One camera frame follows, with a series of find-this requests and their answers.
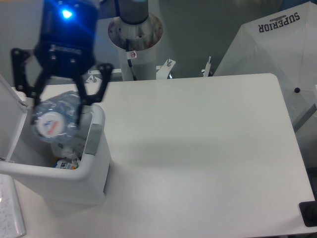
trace trash bin lid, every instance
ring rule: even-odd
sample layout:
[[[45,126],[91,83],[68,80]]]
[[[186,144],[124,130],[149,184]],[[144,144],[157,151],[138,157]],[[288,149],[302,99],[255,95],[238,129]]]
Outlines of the trash bin lid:
[[[27,106],[0,75],[0,157],[6,161],[12,156],[26,115]]]

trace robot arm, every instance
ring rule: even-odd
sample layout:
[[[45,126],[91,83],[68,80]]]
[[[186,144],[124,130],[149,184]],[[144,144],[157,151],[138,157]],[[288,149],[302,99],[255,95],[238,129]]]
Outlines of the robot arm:
[[[98,10],[90,1],[45,0],[39,42],[34,55],[42,72],[34,86],[28,84],[25,65],[31,54],[15,48],[11,51],[14,84],[17,91],[34,98],[34,107],[40,103],[40,96],[51,76],[71,78],[78,89],[82,107],[101,102],[110,80],[112,65],[100,64],[98,70],[103,77],[99,91],[87,95],[82,75],[95,64],[93,46],[95,40]]]

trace gray wall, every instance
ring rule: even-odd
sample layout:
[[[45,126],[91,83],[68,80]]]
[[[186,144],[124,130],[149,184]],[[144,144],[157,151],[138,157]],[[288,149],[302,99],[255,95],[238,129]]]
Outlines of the gray wall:
[[[150,12],[163,23],[158,64],[177,62],[175,77],[200,76],[208,56],[216,69],[241,24],[277,12],[281,0],[149,0]],[[32,49],[38,41],[42,0],[0,1],[0,74],[12,85],[10,49]],[[107,36],[110,20],[99,21],[96,58],[119,68],[118,55]],[[34,82],[40,68],[33,60],[27,67]]]

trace black object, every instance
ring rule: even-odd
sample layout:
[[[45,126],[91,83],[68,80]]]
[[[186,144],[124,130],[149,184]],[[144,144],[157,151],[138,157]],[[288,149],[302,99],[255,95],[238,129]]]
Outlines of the black object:
[[[317,167],[308,168],[306,171],[310,180],[312,191],[314,193],[315,201],[301,202],[299,204],[299,208],[301,210],[305,226],[317,227],[317,191],[316,183],[314,182],[314,178],[317,177]]]
[[[81,0],[45,0],[40,39],[34,49],[42,72],[34,86],[28,84],[25,65],[31,54],[15,48],[11,50],[14,84],[17,91],[34,98],[34,107],[51,76],[71,78],[78,89],[81,105],[78,109],[79,125],[82,107],[101,102],[110,80],[113,66],[100,64],[102,83],[98,92],[87,95],[82,75],[95,64],[93,47],[98,11],[92,3]]]
[[[317,202],[301,202],[299,208],[302,213],[302,217],[307,227],[317,226]]]
[[[138,25],[148,19],[148,0],[118,0],[118,6],[121,20],[129,25]]]

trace blue led light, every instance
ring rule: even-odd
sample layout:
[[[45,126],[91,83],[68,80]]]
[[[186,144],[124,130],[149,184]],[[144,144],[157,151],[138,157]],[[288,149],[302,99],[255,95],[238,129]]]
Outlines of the blue led light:
[[[66,19],[70,18],[73,15],[73,13],[68,10],[63,10],[61,13],[63,14],[63,17]]]

